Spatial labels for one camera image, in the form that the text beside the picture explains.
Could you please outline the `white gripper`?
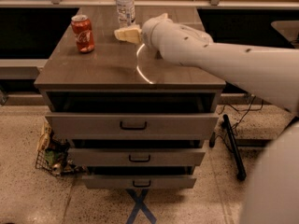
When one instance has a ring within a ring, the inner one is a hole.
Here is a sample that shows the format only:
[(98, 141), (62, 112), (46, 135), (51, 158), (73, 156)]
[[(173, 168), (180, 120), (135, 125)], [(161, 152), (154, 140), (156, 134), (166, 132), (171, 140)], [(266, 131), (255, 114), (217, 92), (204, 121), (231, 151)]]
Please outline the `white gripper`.
[(171, 32), (173, 21), (168, 18), (167, 13), (145, 21), (142, 30), (138, 24), (122, 27), (114, 31), (114, 36), (120, 40), (133, 44), (140, 44), (142, 39), (149, 48), (164, 50), (171, 45)]

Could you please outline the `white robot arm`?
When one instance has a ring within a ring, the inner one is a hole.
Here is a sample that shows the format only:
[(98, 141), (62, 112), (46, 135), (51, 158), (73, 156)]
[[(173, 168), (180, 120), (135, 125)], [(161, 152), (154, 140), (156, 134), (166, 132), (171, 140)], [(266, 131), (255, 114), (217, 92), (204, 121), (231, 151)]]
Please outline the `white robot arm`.
[[(201, 68), (266, 102), (299, 115), (299, 50), (216, 43), (166, 13), (114, 31), (180, 66)], [(239, 224), (299, 224), (299, 124), (287, 128), (252, 172)]]

